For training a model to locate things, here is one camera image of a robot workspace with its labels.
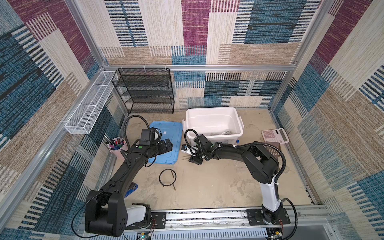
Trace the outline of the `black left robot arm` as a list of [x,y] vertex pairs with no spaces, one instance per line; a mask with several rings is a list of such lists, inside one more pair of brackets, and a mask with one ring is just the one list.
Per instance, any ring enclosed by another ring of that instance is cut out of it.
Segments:
[[160,129],[147,126],[141,137],[127,150],[120,149],[123,163],[111,179],[98,191],[92,190],[79,213],[85,213],[85,232],[88,238],[98,236],[120,237],[127,227],[153,228],[155,220],[147,204],[125,205],[125,196],[138,172],[150,167],[149,159],[171,152],[173,144],[162,140]]

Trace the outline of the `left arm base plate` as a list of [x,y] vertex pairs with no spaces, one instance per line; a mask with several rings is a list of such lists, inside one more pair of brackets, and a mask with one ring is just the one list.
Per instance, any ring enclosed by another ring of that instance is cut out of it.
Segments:
[[149,229],[164,229],[166,227],[167,213],[166,212],[151,212],[146,214],[144,227]]

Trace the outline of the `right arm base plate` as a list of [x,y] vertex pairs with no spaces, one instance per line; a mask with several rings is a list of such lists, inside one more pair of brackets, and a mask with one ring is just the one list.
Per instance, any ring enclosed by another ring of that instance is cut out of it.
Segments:
[[271,212],[263,209],[248,209],[243,216],[249,221],[250,226],[289,225],[291,220],[286,209]]

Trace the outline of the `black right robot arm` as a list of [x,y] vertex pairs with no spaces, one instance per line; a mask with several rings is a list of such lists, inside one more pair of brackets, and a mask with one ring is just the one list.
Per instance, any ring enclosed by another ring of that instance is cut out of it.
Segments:
[[283,200],[279,197],[278,180],[286,168],[286,158],[279,147],[261,142],[244,145],[211,143],[203,134],[196,137],[193,142],[195,146],[186,143],[181,148],[182,152],[191,155],[189,162],[197,165],[211,159],[243,162],[251,176],[260,183],[263,222],[273,225],[283,219]]

